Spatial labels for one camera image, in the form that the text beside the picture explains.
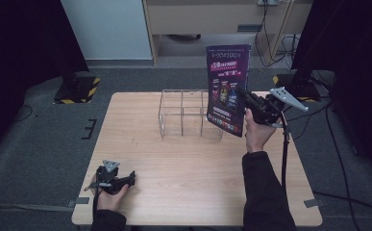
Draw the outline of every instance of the stand base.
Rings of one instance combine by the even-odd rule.
[[[273,77],[273,82],[275,83],[276,88],[285,87],[289,90],[291,81],[294,77],[294,74],[278,74]],[[289,92],[296,98],[300,98],[303,100],[311,99],[315,101],[320,101],[320,94],[315,87],[314,83],[307,82],[303,90],[301,92]]]
[[[69,90],[65,83],[62,83],[54,102],[57,104],[87,103],[92,99],[93,94],[98,87],[100,78],[96,77],[78,77],[79,90]]]

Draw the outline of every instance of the person's left hand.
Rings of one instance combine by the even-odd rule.
[[[122,201],[128,189],[129,189],[129,185],[126,184],[122,187],[120,192],[118,192],[117,194],[109,194],[105,191],[100,192],[99,190],[100,194],[98,197],[97,210],[111,210],[114,212],[118,212],[120,202]]]

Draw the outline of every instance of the gray carpet floor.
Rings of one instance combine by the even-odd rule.
[[[251,69],[248,89],[269,90],[272,77],[288,73],[286,69]],[[28,90],[23,106],[0,144],[0,204],[65,207],[81,188],[92,151],[111,96],[117,91],[161,91],[206,89],[204,68],[118,68],[92,69],[101,78],[90,103],[53,104],[61,78]],[[372,206],[372,165],[367,157],[353,154],[352,145],[335,112],[328,108],[328,97],[310,107],[305,116],[298,110],[285,112],[292,137],[312,189],[320,193],[346,196],[342,167],[329,129],[333,130],[342,158],[351,197]],[[89,140],[86,127],[90,119],[96,126]],[[323,224],[299,230],[357,230],[348,201],[316,194],[326,202],[320,207]],[[360,230],[372,230],[372,209],[353,202]],[[0,230],[77,230],[72,212],[39,212],[0,209]],[[154,227],[149,230],[165,230]]]

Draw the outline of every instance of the wall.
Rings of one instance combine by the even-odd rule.
[[[152,60],[141,0],[62,0],[86,60]]]

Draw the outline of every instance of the transparent organizer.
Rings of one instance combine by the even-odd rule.
[[[222,129],[207,120],[207,90],[163,90],[159,108],[161,137],[221,139]]]

